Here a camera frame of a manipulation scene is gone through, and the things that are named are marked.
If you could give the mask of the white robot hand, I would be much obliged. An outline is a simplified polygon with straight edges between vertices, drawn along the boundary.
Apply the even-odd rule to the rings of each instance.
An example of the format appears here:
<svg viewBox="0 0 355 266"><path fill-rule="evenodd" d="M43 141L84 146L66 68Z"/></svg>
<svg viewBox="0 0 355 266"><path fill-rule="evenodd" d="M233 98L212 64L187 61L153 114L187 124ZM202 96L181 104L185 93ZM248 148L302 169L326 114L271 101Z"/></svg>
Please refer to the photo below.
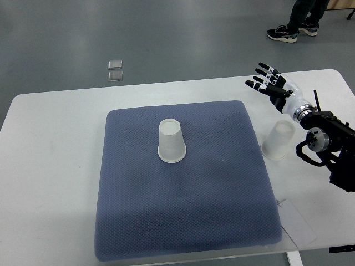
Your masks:
<svg viewBox="0 0 355 266"><path fill-rule="evenodd" d="M264 70L256 68L255 71L263 76L253 76L253 81L247 80L245 84L252 89L271 96L270 101L282 114L288 114L292 120L301 120L307 114L314 112L315 107L303 98L301 89L287 75L281 74L277 69L259 62Z"/></svg>

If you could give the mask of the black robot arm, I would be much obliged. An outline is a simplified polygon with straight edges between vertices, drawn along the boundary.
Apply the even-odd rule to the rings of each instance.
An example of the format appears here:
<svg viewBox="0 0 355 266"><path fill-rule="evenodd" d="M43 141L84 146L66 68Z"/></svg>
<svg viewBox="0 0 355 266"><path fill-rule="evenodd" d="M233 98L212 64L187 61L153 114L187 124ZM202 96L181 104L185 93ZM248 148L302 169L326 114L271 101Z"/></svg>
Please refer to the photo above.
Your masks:
<svg viewBox="0 0 355 266"><path fill-rule="evenodd" d="M296 146L297 156L310 165L327 167L331 184L354 192L354 129L305 100L301 89L277 69L259 63L255 71L258 76L246 85L267 95L280 113L307 130L305 140Z"/></svg>

